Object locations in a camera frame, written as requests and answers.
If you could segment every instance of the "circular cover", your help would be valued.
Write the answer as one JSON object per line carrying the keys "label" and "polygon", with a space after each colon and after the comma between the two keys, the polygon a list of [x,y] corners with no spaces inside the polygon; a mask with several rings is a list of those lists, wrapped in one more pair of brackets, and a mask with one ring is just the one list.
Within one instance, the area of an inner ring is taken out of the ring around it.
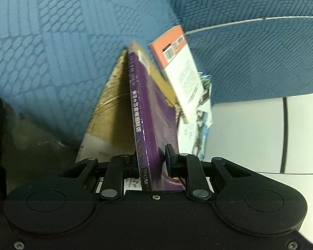
{"label": "circular cover", "polygon": [[73,229],[93,210],[91,193],[81,184],[61,178],[24,185],[10,193],[4,203],[4,213],[11,224],[39,235]]}
{"label": "circular cover", "polygon": [[257,235],[273,235],[300,227],[307,212],[304,197],[273,180],[231,179],[217,196],[216,207],[231,225]]}

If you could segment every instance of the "blue chair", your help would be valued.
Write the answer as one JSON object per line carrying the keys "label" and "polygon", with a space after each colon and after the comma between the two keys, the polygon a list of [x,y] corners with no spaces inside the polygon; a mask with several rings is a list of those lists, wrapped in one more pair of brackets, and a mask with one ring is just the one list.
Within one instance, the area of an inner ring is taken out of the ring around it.
{"label": "blue chair", "polygon": [[79,144],[120,51],[177,24],[213,103],[312,93],[306,16],[313,0],[0,0],[0,97]]}

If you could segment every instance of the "black clip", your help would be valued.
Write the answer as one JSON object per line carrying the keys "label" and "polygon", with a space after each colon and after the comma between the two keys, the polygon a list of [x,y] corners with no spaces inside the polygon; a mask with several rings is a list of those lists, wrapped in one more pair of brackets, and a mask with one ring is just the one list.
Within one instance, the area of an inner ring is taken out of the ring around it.
{"label": "black clip", "polygon": [[177,155],[171,144],[165,147],[165,161],[170,177],[186,179],[186,191],[194,200],[208,200],[213,192],[210,190],[199,158],[195,155],[181,153]]}
{"label": "black clip", "polygon": [[116,200],[124,194],[124,160],[122,155],[111,158],[100,190],[103,200]]}

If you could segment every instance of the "book cover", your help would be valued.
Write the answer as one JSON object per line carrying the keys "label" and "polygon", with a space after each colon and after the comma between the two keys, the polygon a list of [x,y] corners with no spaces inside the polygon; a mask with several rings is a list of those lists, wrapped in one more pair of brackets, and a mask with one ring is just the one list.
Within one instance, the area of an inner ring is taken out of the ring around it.
{"label": "book cover", "polygon": [[205,158],[205,141],[212,124],[211,89],[212,77],[199,72],[204,91],[196,109],[196,117],[185,123],[183,115],[178,123],[179,153],[196,155],[200,160]]}
{"label": "book cover", "polygon": [[[76,162],[86,158],[108,162],[115,155],[134,154],[136,145],[130,98],[128,52],[124,50],[96,104]],[[140,180],[125,179],[124,191],[126,190],[141,190]]]}
{"label": "book cover", "polygon": [[142,189],[182,190],[183,185],[178,179],[167,176],[163,163],[166,144],[172,144],[178,153],[174,92],[135,42],[130,43],[129,71]]}
{"label": "book cover", "polygon": [[181,26],[169,29],[149,47],[175,91],[183,119],[190,123],[204,89]]}

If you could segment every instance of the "metal rivet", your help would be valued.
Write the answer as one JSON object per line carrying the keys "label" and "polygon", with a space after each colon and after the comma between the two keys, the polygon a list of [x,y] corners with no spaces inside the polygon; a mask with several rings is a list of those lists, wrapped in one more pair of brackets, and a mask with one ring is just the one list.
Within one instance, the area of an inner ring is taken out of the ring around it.
{"label": "metal rivet", "polygon": [[209,195],[209,192],[204,189],[197,189],[193,191],[193,195],[199,198],[207,197]]}
{"label": "metal rivet", "polygon": [[14,248],[17,250],[23,250],[24,249],[24,244],[22,242],[15,242],[14,243]]}
{"label": "metal rivet", "polygon": [[297,242],[290,242],[287,246],[289,250],[296,250],[298,248],[298,243]]}
{"label": "metal rivet", "polygon": [[118,192],[114,189],[105,189],[101,192],[101,195],[104,197],[115,197],[118,194]]}

